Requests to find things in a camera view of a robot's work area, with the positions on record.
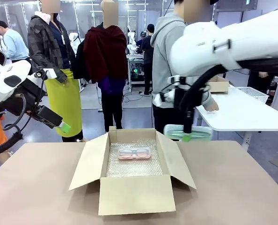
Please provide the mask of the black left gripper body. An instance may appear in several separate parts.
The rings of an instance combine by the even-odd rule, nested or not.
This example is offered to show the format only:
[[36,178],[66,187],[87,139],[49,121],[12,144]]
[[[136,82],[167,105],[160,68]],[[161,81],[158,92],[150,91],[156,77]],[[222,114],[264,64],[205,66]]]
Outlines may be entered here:
[[37,103],[44,96],[45,92],[41,90],[42,78],[36,78],[39,81],[39,86],[26,78],[15,89],[13,94],[5,101],[3,101],[3,108],[15,116],[19,116],[21,112],[32,113],[33,118],[47,117],[47,107],[44,105],[37,105]]

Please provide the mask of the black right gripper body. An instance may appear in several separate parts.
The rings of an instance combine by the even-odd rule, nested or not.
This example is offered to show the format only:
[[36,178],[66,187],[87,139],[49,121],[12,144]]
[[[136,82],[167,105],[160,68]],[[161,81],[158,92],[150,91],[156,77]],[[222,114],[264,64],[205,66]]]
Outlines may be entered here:
[[180,88],[180,86],[175,89],[174,108],[178,109],[180,112],[190,112],[194,110],[194,108],[200,106],[210,96],[206,84],[203,86],[186,84],[185,87],[188,89]]

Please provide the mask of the gray hoodie person right hand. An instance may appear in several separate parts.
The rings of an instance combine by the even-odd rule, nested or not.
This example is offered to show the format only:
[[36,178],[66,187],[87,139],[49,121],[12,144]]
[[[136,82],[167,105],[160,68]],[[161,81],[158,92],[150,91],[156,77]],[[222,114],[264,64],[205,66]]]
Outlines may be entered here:
[[219,106],[214,99],[212,99],[206,106],[204,106],[205,110],[208,112],[214,112],[219,110]]

